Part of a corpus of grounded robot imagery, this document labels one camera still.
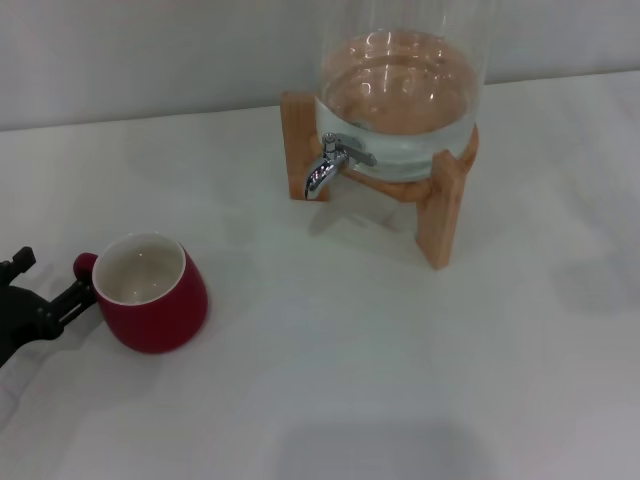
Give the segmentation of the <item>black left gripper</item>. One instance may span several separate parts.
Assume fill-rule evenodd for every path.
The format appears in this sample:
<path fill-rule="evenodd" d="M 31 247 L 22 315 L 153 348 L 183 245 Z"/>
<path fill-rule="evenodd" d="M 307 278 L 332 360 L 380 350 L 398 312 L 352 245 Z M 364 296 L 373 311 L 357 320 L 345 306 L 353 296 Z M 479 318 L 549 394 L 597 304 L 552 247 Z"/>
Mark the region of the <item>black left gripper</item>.
<path fill-rule="evenodd" d="M 57 339 L 69 323 L 96 303 L 86 279 L 76 280 L 51 302 L 33 291 L 9 286 L 35 263 L 33 249 L 24 246 L 0 264 L 2 366 L 28 343 Z"/>

